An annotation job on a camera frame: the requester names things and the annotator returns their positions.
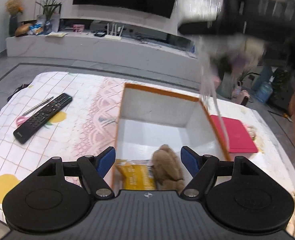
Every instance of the floor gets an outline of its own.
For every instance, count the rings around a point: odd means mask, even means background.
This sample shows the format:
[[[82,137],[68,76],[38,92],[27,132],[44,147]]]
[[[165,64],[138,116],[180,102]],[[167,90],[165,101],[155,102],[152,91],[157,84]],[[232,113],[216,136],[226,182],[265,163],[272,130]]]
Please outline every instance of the floor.
[[[123,66],[102,63],[74,61],[52,58],[3,57],[0,59],[0,110],[7,103],[7,98],[22,84],[29,84],[34,77],[48,71],[65,71],[70,73],[91,73],[111,77],[120,77],[136,81],[161,84],[188,91],[197,91],[198,84],[175,77],[142,71]],[[257,110],[272,132],[276,135],[295,168],[295,146],[293,143],[293,124],[287,119],[268,111],[281,113],[267,105],[262,105],[251,98],[247,107]],[[0,238],[8,228],[0,223]]]

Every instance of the black remote control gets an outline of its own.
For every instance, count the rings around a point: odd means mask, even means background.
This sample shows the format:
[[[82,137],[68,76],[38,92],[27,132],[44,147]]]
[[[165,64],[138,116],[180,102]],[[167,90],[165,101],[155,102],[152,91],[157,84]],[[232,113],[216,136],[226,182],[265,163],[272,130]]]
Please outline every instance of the black remote control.
[[[58,96],[41,110],[27,119],[13,135],[21,143],[24,144],[32,137],[43,125],[45,125],[54,115],[61,111],[65,106],[72,102],[72,97],[63,93]]]

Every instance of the dark vase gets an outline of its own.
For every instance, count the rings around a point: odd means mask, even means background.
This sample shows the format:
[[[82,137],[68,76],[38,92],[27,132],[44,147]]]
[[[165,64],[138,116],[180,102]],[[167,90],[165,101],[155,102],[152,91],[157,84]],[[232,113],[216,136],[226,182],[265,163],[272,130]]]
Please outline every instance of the dark vase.
[[[14,37],[15,36],[15,31],[18,28],[18,23],[17,23],[17,16],[11,16],[9,19],[9,36]]]
[[[44,34],[48,35],[52,32],[52,24],[50,21],[46,21],[44,24]]]

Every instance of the yellow lemon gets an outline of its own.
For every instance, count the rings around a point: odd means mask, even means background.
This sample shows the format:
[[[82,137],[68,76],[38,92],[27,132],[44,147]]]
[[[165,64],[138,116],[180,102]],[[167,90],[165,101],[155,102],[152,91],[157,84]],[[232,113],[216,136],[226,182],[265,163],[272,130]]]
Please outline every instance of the yellow lemon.
[[[66,113],[64,112],[58,112],[56,115],[54,115],[49,122],[56,123],[56,122],[62,122],[66,119]]]
[[[0,176],[0,203],[2,204],[5,195],[20,183],[14,175],[4,174]]]

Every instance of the metal bolt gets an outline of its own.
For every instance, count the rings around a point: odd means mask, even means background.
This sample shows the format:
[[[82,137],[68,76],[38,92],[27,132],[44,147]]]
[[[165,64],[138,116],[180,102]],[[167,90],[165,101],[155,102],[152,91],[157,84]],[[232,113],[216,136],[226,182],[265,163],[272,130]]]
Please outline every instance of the metal bolt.
[[[111,194],[112,194],[112,191],[109,190],[108,188],[100,188],[96,191],[96,195],[100,197],[108,197]]]
[[[187,197],[196,197],[200,192],[197,189],[189,188],[184,191],[184,195]]]

